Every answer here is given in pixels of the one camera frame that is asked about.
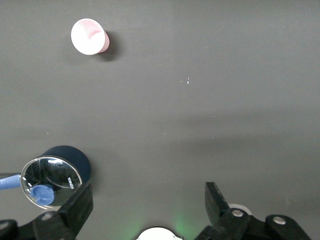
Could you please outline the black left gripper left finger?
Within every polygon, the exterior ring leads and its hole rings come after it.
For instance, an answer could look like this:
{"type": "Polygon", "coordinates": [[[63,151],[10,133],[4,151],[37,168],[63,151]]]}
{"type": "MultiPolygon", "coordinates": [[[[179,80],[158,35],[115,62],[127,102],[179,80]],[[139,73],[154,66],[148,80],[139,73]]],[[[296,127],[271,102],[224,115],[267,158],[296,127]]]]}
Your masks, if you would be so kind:
{"type": "Polygon", "coordinates": [[[81,185],[57,210],[47,211],[18,226],[13,219],[0,221],[2,240],[74,240],[93,210],[89,183],[81,185]]]}

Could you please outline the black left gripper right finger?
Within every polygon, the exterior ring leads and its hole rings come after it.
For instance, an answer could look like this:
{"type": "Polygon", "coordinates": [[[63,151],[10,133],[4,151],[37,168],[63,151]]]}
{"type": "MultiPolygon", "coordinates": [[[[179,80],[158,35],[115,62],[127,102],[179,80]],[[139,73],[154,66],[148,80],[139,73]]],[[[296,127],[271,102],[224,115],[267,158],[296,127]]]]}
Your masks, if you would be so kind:
{"type": "Polygon", "coordinates": [[[292,218],[271,214],[258,220],[240,207],[226,202],[215,182],[205,183],[205,209],[210,221],[197,240],[309,240],[292,218]]]}

